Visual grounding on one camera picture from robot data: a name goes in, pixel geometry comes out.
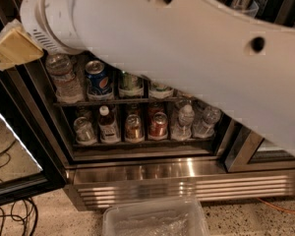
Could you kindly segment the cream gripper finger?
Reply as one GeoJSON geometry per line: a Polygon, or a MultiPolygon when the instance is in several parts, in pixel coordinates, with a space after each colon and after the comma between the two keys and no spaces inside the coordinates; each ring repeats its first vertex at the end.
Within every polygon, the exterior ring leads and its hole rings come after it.
{"type": "Polygon", "coordinates": [[[44,55],[17,19],[0,31],[0,71],[37,60],[44,55]]]}

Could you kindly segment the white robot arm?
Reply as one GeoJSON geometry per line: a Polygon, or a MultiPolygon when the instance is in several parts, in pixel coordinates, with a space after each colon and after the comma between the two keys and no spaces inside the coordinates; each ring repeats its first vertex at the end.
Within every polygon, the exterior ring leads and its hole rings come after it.
{"type": "Polygon", "coordinates": [[[23,0],[0,71],[89,51],[220,108],[295,156],[295,29],[216,0],[23,0]]]}

